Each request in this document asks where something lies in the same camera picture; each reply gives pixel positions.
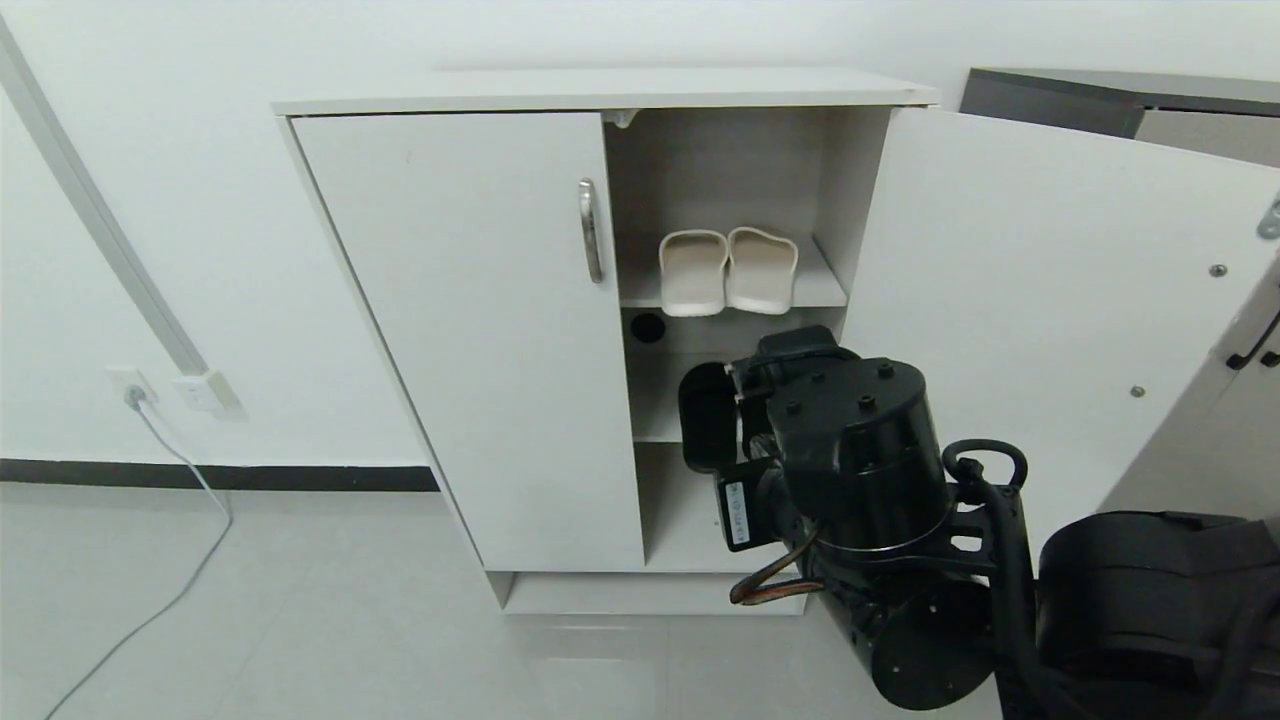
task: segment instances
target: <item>white cabinet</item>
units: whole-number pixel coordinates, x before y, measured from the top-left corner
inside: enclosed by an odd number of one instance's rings
[[[643,564],[599,115],[294,128],[485,568]]]
[[[1024,447],[1033,539],[1097,507],[1266,272],[1280,170],[931,101],[852,70],[548,70],[276,106],[508,611],[730,611],[776,548],[724,550],[676,384],[805,324],[920,366],[942,442]],[[796,238],[795,307],[634,332],[662,234],[739,224]]]

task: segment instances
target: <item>black baseboard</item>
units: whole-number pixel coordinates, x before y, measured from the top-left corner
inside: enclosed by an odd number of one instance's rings
[[[439,492],[426,466],[402,468],[236,468],[201,465],[214,489]],[[59,462],[0,459],[0,482],[64,486],[191,488],[196,479],[186,465],[145,462]]]

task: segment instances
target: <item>cabinet handle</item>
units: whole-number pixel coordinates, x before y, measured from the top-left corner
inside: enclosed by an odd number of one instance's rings
[[[1267,340],[1271,338],[1271,333],[1275,332],[1276,325],[1280,325],[1280,313],[1276,313],[1271,318],[1271,322],[1267,324],[1267,329],[1262,331],[1262,337],[1258,338],[1258,342],[1253,343],[1253,347],[1249,348],[1249,354],[1240,355],[1239,352],[1233,352],[1231,356],[1226,359],[1226,366],[1233,370],[1239,370],[1240,368],[1248,365],[1249,361],[1253,360],[1253,356],[1257,355],[1260,350],[1262,350],[1262,346],[1266,345]],[[1266,355],[1262,356],[1262,364],[1266,365],[1267,368],[1275,368],[1277,364],[1280,364],[1280,355],[1276,355],[1275,352],[1267,352]]]
[[[582,245],[586,249],[586,272],[591,282],[604,282],[604,269],[600,268],[600,243],[595,237],[595,183],[582,178],[577,183],[577,210],[582,215]]]

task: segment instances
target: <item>label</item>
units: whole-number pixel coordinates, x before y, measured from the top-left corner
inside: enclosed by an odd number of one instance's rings
[[[724,486],[724,506],[728,509],[728,532],[733,544],[751,542],[751,530],[746,525],[746,497],[742,483]]]

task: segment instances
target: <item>cable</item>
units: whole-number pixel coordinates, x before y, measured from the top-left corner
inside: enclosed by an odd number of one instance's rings
[[[783,597],[822,592],[827,589],[827,585],[823,583],[808,578],[796,578],[794,580],[783,580],[769,585],[764,584],[765,580],[777,575],[783,568],[795,562],[796,557],[800,557],[804,551],[809,550],[809,546],[813,544],[813,541],[817,539],[817,537],[818,525],[814,525],[809,537],[806,537],[803,543],[797,544],[795,550],[739,580],[728,591],[728,601],[733,605],[764,605],[765,602],[773,602],[774,600],[782,600]]]
[[[982,477],[982,465],[970,459],[957,459],[959,454],[975,450],[1000,452],[1012,460],[1016,484],[1012,480],[1010,484],[1014,487],[1021,487],[1027,479],[1027,456],[1016,447],[993,439],[960,441],[951,443],[942,452],[942,464],[947,473],[963,486],[975,491],[986,503],[986,511],[991,516],[992,534],[1000,559],[997,562],[997,571],[1002,580],[1000,585],[1010,612],[1006,621],[1011,629],[1009,637],[1014,664],[1032,694],[1055,720],[1100,720],[1097,715],[1088,711],[1059,687],[1036,656],[1036,644],[1029,633],[1025,632],[1033,624],[1032,619],[1027,616],[1023,580],[1018,573],[1019,553],[1025,550],[1018,546],[1009,532],[1004,493]],[[1235,706],[1239,703],[1253,657],[1261,643],[1262,629],[1276,611],[1280,611],[1280,583],[1258,587],[1236,607],[1226,644],[1222,648],[1222,662],[1213,691],[1204,707],[1197,714],[1198,720],[1221,720],[1235,716]]]
[[[86,673],[84,676],[79,679],[79,682],[72,685],[72,689],[67,691],[67,694],[64,694],[61,700],[58,701],[56,705],[54,705],[54,708],[50,710],[47,715],[45,715],[45,720],[51,720],[52,716],[63,707],[63,705],[68,700],[70,700],[73,694],[76,694],[76,691],[81,689],[81,687],[83,687],[84,683],[87,683],[88,679],[92,678],[102,667],[102,665],[106,665],[106,661],[110,660],[113,655],[115,655],[115,651],[124,647],[124,643],[133,639],[133,635],[142,632],[142,628],[146,628],[157,618],[168,612],[170,607],[178,605],[178,601],[187,596],[187,591],[191,589],[191,585],[196,584],[196,579],[200,578],[200,574],[205,570],[205,565],[209,564],[209,559],[214,556],[214,552],[218,550],[218,546],[223,544],[223,538],[227,537],[227,532],[232,529],[232,524],[234,523],[230,511],[230,500],[228,498],[227,505],[223,505],[223,502],[218,500],[218,496],[214,495],[212,488],[209,487],[209,483],[205,482],[205,477],[200,474],[200,469],[196,468],[196,465],[191,460],[187,460],[187,457],[183,454],[174,450],[173,446],[165,442],[165,439],[160,436],[160,433],[156,432],[155,425],[151,424],[151,420],[147,418],[147,414],[142,410],[142,402],[145,401],[146,401],[146,392],[137,386],[129,386],[129,388],[124,392],[125,405],[133,409],[133,411],[137,413],[140,418],[142,418],[142,421],[147,425],[147,429],[151,430],[151,434],[155,436],[156,441],[159,441],[160,445],[169,451],[170,455],[173,455],[178,460],[182,460],[182,462],[191,469],[192,474],[196,475],[196,479],[200,480],[200,487],[205,488],[205,492],[209,493],[209,497],[214,498],[214,502],[218,503],[218,509],[223,511],[223,518],[227,519],[227,525],[223,527],[221,534],[219,534],[218,539],[214,541],[212,547],[210,547],[209,552],[205,553],[204,560],[201,560],[200,565],[196,566],[196,571],[191,574],[191,578],[187,580],[187,584],[184,584],[182,589],[178,591],[178,594],[175,594],[173,600],[170,600],[164,607],[157,610],[155,615],[147,618],[141,625],[129,630],[127,635],[124,635],[123,638],[119,639],[119,642],[111,646],[111,650],[106,651],[106,655],[104,655],[102,659],[99,660],[93,665],[93,667],[91,667],[90,671]]]

